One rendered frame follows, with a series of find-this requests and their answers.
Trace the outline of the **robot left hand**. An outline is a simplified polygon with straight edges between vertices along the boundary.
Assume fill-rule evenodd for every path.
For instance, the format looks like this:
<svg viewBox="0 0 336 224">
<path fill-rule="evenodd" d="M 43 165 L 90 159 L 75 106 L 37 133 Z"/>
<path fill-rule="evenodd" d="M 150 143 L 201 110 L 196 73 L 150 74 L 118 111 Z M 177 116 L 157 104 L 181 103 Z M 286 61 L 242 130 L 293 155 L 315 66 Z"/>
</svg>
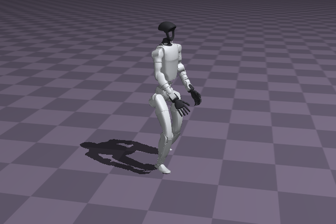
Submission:
<svg viewBox="0 0 336 224">
<path fill-rule="evenodd" d="M 201 95 L 197 91 L 194 90 L 194 88 L 193 88 L 193 86 L 191 84 L 189 84 L 188 86 L 191 89 L 190 91 L 188 91 L 188 93 L 191 93 L 191 96 L 192 96 L 192 98 L 195 101 L 195 105 L 194 106 L 199 105 L 201 103 L 201 101 L 202 101 Z"/>
</svg>

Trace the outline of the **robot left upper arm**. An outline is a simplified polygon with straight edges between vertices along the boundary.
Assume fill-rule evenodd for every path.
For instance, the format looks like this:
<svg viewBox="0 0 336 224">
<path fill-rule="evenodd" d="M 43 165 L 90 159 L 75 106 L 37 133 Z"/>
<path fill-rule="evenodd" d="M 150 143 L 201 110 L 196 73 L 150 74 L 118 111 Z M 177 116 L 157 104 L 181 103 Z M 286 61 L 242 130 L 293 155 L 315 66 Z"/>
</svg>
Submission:
<svg viewBox="0 0 336 224">
<path fill-rule="evenodd" d="M 184 66 L 181 64 L 181 61 L 182 61 L 182 55 L 181 55 L 181 50 L 182 50 L 182 46 L 180 44 L 177 44 L 178 46 L 178 49 L 179 49 L 179 53 L 178 53 L 178 69 L 177 69 L 177 72 L 181 72 L 181 71 L 184 71 Z"/>
</svg>

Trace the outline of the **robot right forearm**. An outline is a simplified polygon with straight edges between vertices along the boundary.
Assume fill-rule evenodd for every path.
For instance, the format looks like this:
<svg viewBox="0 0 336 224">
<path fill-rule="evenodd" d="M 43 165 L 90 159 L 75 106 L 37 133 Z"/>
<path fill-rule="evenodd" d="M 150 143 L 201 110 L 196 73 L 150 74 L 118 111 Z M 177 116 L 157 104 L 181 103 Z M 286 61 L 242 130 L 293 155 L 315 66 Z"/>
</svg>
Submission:
<svg viewBox="0 0 336 224">
<path fill-rule="evenodd" d="M 173 100 L 176 98 L 176 95 L 173 93 L 173 90 L 170 88 L 167 80 L 164 77 L 163 73 L 158 73 L 156 76 L 160 87 L 166 91 L 166 94 Z"/>
</svg>

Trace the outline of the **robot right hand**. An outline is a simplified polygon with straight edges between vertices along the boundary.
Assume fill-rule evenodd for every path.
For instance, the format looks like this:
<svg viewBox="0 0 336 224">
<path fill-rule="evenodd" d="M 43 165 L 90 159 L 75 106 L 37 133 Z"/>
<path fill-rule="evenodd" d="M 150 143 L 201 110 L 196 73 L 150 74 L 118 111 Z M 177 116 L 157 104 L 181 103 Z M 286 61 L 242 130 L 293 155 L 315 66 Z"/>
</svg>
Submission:
<svg viewBox="0 0 336 224">
<path fill-rule="evenodd" d="M 176 94 L 175 94 L 176 95 Z M 170 97 L 169 97 L 170 98 Z M 179 112 L 179 114 L 181 115 L 181 117 L 182 117 L 182 114 L 181 114 L 181 112 L 184 114 L 184 116 L 185 116 L 185 113 L 186 114 L 188 114 L 187 113 L 187 111 L 184 109 L 184 107 L 190 112 L 190 110 L 185 106 L 185 104 L 187 104 L 188 106 L 190 106 L 187 102 L 185 102 L 185 101 L 182 101 L 182 100 L 179 100 L 179 97 L 176 95 L 176 98 L 175 99 L 171 99 L 170 98 L 170 100 L 175 104 L 175 108 L 178 110 L 178 112 Z M 184 104 L 185 103 L 185 104 Z M 181 110 L 181 112 L 179 111 L 179 109 Z M 183 110 L 185 111 L 185 113 L 183 112 Z"/>
</svg>

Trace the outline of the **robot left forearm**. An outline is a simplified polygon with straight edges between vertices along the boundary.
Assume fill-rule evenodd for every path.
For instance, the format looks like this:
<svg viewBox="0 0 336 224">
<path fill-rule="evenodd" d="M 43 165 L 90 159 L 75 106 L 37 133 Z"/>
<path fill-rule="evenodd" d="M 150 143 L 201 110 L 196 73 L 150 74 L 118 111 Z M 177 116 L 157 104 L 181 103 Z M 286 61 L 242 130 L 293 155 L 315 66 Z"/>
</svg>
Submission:
<svg viewBox="0 0 336 224">
<path fill-rule="evenodd" d="M 190 89 L 190 87 L 189 87 L 188 85 L 191 84 L 191 83 L 190 83 L 190 81 L 189 81 L 189 79 L 188 79 L 188 77 L 187 77 L 187 75 L 186 75 L 186 71 L 185 71 L 185 69 L 184 69 L 184 71 L 182 71 L 182 72 L 179 74 L 179 77 L 181 78 L 181 80 L 182 80 L 182 82 L 183 82 L 183 86 L 185 87 L 185 89 L 186 89 L 187 91 L 190 91 L 191 89 Z"/>
</svg>

